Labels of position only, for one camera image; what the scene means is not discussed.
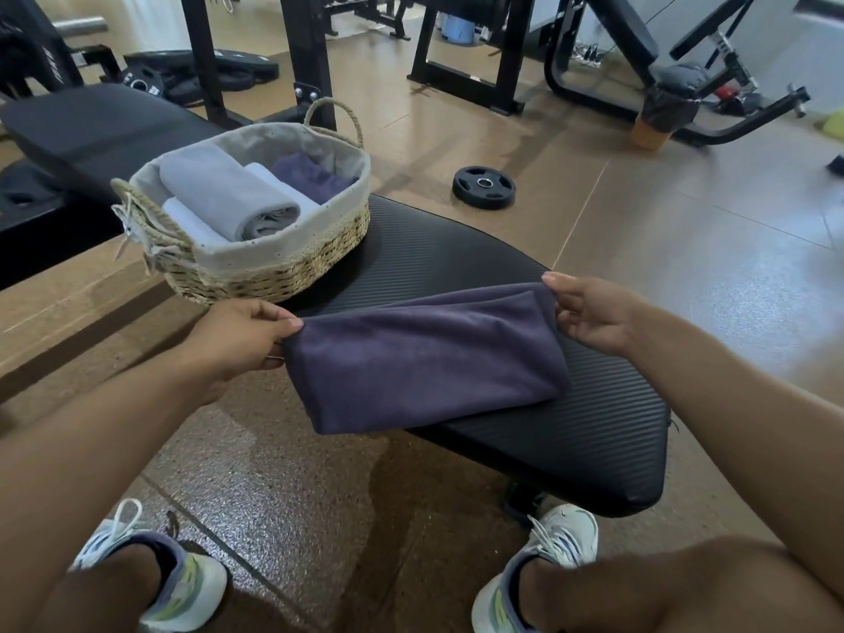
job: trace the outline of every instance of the forearm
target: forearm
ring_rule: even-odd
[[[29,621],[213,380],[169,351],[0,441],[0,630]]]
[[[787,548],[844,597],[844,412],[645,306],[630,361]]]

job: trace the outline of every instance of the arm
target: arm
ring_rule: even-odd
[[[100,520],[187,416],[233,377],[280,365],[267,356],[301,326],[257,300],[216,305],[181,346],[0,440],[0,630],[21,630],[32,620]]]
[[[549,273],[561,328],[633,363],[787,549],[844,598],[844,410],[598,279]]]

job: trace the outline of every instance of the blue bucket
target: blue bucket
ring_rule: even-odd
[[[452,44],[475,44],[474,22],[447,15],[442,23],[442,37]]]

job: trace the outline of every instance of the white sneaker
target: white sneaker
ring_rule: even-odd
[[[559,564],[566,569],[595,562],[597,522],[592,513],[573,504],[557,506],[541,520],[532,517],[533,530],[522,549],[490,580],[472,606],[475,633],[528,633],[535,629],[522,622],[510,597],[513,575],[535,557]]]
[[[124,523],[120,518],[130,504],[135,506],[135,516]],[[226,568],[206,555],[188,553],[173,538],[142,528],[141,510],[138,500],[121,501],[114,519],[102,521],[76,556],[70,571],[89,569],[129,543],[164,549],[173,555],[175,566],[155,602],[143,614],[141,623],[162,631],[196,630],[211,619],[223,599],[228,583]]]

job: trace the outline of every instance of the hand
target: hand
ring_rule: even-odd
[[[209,367],[217,381],[247,371],[274,369],[284,361],[279,342],[304,326],[280,306],[260,299],[230,299],[211,307],[179,347],[196,364]]]
[[[648,302],[624,287],[596,277],[548,272],[542,281],[557,296],[557,322],[570,338],[608,355],[627,357],[633,321]]]

